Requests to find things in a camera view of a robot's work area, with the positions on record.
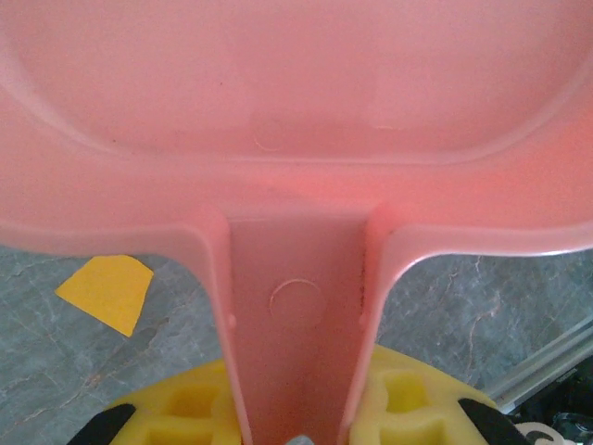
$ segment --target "circular indentation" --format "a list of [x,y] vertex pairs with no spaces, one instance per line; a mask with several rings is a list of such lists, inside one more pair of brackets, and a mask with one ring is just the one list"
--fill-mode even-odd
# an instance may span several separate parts
[[313,327],[322,321],[326,301],[314,283],[288,280],[271,294],[270,312],[275,322],[289,328]]

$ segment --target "marble tile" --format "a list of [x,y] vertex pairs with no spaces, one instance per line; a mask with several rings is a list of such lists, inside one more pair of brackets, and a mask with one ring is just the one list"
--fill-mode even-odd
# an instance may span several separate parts
[[[66,444],[117,397],[221,356],[204,289],[155,271],[127,339],[54,289],[85,259],[0,248],[0,444]],[[409,270],[378,342],[479,388],[593,313],[593,251],[536,259],[446,256]]]

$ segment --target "yellow paper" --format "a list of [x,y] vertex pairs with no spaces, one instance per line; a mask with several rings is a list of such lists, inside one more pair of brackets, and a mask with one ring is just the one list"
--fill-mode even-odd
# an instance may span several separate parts
[[126,255],[94,257],[56,289],[68,303],[131,336],[153,272]]

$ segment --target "gray marble floor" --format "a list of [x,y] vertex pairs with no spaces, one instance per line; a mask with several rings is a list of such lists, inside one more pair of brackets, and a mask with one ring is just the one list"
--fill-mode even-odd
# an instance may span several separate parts
[[[107,403],[221,356],[204,290],[155,271],[131,338],[54,295],[85,259],[0,248],[0,444],[66,444]],[[593,313],[593,251],[537,259],[446,256],[392,290],[378,342],[482,388]]]

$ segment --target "yellow sticky note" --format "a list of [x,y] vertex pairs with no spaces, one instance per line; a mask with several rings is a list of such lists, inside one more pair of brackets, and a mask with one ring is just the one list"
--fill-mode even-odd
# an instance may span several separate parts
[[68,303],[131,336],[153,272],[126,255],[94,257],[56,289]]

